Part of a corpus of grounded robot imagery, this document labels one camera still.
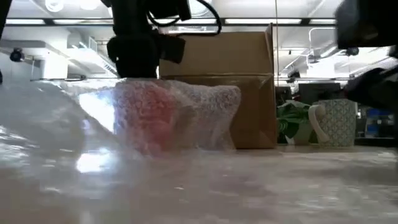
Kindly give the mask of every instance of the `ceiling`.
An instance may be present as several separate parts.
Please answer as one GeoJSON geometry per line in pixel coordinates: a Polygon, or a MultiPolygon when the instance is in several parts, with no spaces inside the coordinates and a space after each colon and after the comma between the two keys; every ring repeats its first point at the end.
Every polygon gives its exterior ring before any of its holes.
{"type": "MultiPolygon", "coordinates": [[[[108,9],[99,4],[95,10],[87,11],[80,8],[81,0],[65,0],[63,9],[59,12],[49,12],[45,6],[45,0],[13,0],[10,17],[26,17],[26,18],[110,18],[108,9]]],[[[215,7],[221,17],[239,17],[239,18],[257,18],[257,17],[310,17],[310,18],[333,18],[335,9],[342,0],[212,0],[211,4],[215,7]]],[[[20,27],[8,27],[4,31],[4,38],[18,38],[21,35],[7,35],[10,28],[21,29],[20,27]]],[[[41,32],[35,32],[32,35],[25,35],[25,38],[48,39],[56,41],[57,35],[60,35],[66,28],[46,27],[49,33],[43,36],[41,32]]],[[[244,32],[244,31],[264,31],[266,27],[258,26],[229,26],[224,27],[223,32],[244,32]]],[[[68,28],[69,31],[77,30],[78,32],[93,37],[100,43],[106,43],[113,36],[111,27],[74,27],[68,28]]],[[[300,70],[303,76],[308,75],[308,65],[306,57],[310,49],[327,51],[335,41],[335,31],[332,27],[275,27],[274,28],[274,55],[275,67],[279,68],[279,73],[286,76],[292,69],[300,70]]],[[[99,49],[106,53],[106,48],[99,46],[99,49]]],[[[347,77],[352,71],[367,66],[371,62],[375,62],[384,58],[384,51],[372,54],[370,60],[364,60],[369,49],[361,49],[359,56],[334,56],[328,60],[321,60],[311,69],[317,68],[319,76],[322,76],[322,69],[332,70],[334,67],[335,76],[347,77]]],[[[317,75],[317,72],[311,72],[311,75],[317,75]]]]}

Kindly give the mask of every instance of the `patterned mug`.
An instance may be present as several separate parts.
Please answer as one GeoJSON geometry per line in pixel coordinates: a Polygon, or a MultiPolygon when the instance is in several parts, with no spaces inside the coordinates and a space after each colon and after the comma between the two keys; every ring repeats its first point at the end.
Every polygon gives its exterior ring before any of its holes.
{"type": "Polygon", "coordinates": [[[325,147],[351,147],[355,141],[356,105],[347,99],[314,103],[308,117],[318,142],[325,147]]]}

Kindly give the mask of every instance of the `bubble wrap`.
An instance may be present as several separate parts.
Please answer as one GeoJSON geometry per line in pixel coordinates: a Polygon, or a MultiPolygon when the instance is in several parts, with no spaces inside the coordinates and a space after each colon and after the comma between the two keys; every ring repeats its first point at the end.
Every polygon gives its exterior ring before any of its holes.
{"type": "Polygon", "coordinates": [[[128,147],[143,154],[234,149],[229,127],[241,100],[236,86],[173,80],[55,84],[128,147]]]}

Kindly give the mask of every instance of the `black camera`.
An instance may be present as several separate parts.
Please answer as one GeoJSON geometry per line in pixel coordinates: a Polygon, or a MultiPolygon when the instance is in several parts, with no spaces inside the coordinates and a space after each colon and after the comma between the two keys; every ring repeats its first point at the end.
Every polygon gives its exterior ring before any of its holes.
{"type": "Polygon", "coordinates": [[[23,62],[25,60],[25,54],[22,52],[22,49],[14,48],[10,54],[10,60],[13,62],[23,62]]]}

